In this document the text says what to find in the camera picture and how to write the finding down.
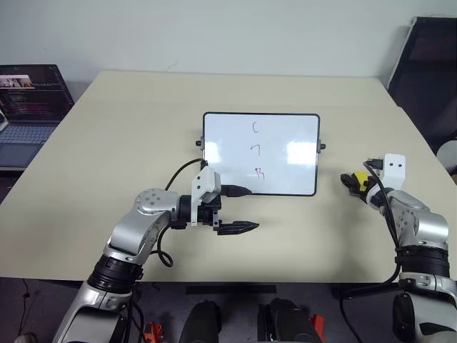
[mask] laptop keyboard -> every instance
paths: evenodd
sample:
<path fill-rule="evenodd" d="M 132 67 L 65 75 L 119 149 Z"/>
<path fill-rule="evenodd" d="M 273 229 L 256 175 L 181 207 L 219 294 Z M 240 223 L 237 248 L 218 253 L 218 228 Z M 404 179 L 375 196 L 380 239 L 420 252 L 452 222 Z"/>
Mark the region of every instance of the laptop keyboard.
<path fill-rule="evenodd" d="M 44 143 L 49 136 L 51 136 L 54 129 L 54 126 L 8 125 L 2 132 L 0 132 L 0 143 Z"/>

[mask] whiteboard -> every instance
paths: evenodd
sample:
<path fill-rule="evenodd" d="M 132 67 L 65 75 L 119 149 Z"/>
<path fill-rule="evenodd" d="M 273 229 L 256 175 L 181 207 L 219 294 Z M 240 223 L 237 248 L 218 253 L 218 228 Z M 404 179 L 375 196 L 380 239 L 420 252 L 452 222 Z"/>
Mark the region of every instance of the whiteboard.
<path fill-rule="evenodd" d="M 204 114 L 203 158 L 221 183 L 254 194 L 316 193 L 317 114 Z"/>

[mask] laptop screen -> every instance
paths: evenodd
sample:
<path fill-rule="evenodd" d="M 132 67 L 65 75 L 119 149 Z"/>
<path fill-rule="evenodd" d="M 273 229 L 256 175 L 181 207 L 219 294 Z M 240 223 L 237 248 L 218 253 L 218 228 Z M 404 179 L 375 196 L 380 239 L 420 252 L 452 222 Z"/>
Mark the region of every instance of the laptop screen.
<path fill-rule="evenodd" d="M 73 105 L 55 64 L 0 65 L 0 109 L 11 123 L 59 123 Z"/>

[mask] black whiteboard frame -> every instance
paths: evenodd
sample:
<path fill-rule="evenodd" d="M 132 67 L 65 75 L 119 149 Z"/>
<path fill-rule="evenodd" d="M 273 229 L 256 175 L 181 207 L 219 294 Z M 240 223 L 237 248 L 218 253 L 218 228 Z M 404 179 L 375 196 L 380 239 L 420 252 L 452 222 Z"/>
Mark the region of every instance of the black whiteboard frame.
<path fill-rule="evenodd" d="M 207 114 L 242 114 L 242 115 L 258 115 L 258 116 L 315 116 L 317 117 L 317 141 L 316 141 L 316 173 L 314 175 L 314 192 L 312 194 L 277 194 L 277 193 L 252 193 L 251 195 L 274 195 L 280 197 L 313 197 L 317 193 L 317 172 L 318 172 L 318 154 L 321 135 L 321 118 L 316 113 L 262 113 L 262 112 L 220 112 L 208 111 L 203 115 L 203 149 L 201 150 L 201 157 L 203 158 L 205 149 L 205 117 Z"/>

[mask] gray floor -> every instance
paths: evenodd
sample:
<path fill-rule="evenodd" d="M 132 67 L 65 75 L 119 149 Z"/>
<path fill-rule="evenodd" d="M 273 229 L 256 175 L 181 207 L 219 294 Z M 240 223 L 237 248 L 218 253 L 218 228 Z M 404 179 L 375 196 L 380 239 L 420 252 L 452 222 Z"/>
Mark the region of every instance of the gray floor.
<path fill-rule="evenodd" d="M 50 342 L 77 289 L 40 280 L 27 280 L 28 299 L 25 332 L 33 332 L 40 343 Z M 145 320 L 164 325 L 166 342 L 174 343 L 191 308 L 210 299 L 220 307 L 223 329 L 220 342 L 256 342 L 258 304 L 267 304 L 275 297 L 290 299 L 310 312 L 326 319 L 328 343 L 355 342 L 331 296 L 327 284 L 276 284 L 276 294 L 192 294 L 186 295 L 187 283 L 143 283 L 139 305 Z M 12 343 L 22 313 L 24 284 L 20 279 L 0 278 L 0 342 Z M 398 342 L 391 333 L 391 306 L 395 292 L 359 298 L 346 302 L 348 316 L 365 342 Z M 132 329 L 131 342 L 136 342 Z"/>

